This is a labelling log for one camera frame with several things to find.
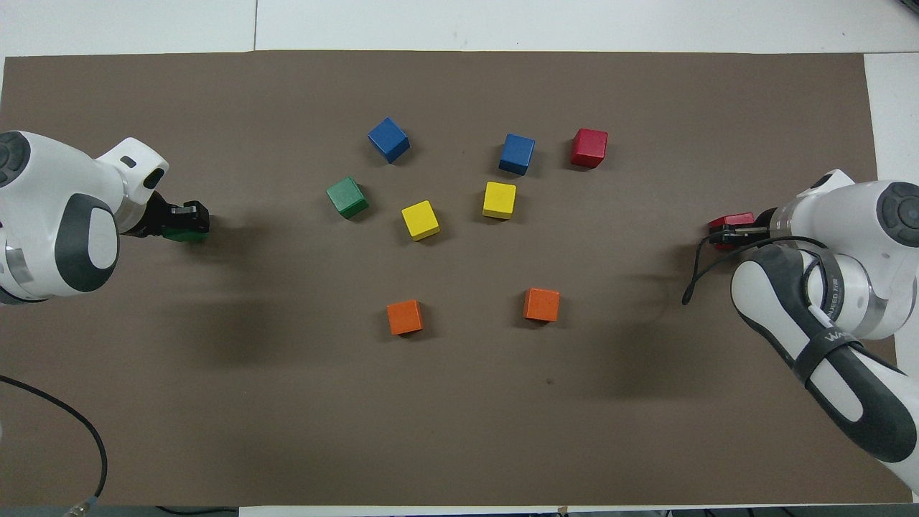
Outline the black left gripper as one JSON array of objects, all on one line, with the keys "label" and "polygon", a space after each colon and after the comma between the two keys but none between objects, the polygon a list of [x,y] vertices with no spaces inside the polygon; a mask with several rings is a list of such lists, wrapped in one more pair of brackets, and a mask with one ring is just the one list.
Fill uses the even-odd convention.
[{"label": "black left gripper", "polygon": [[185,202],[177,206],[167,202],[161,194],[151,194],[141,219],[136,223],[137,238],[163,236],[164,231],[173,231],[175,228],[210,232],[209,210],[201,202]]}]

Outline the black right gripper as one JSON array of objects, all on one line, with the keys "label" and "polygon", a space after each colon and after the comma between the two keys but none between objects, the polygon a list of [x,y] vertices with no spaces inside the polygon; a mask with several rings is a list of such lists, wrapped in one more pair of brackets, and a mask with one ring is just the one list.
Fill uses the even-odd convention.
[{"label": "black right gripper", "polygon": [[758,235],[755,244],[768,244],[772,238],[771,222],[777,209],[764,210],[751,225],[712,225],[710,226],[710,242],[712,244],[742,244],[750,241],[751,235]]}]

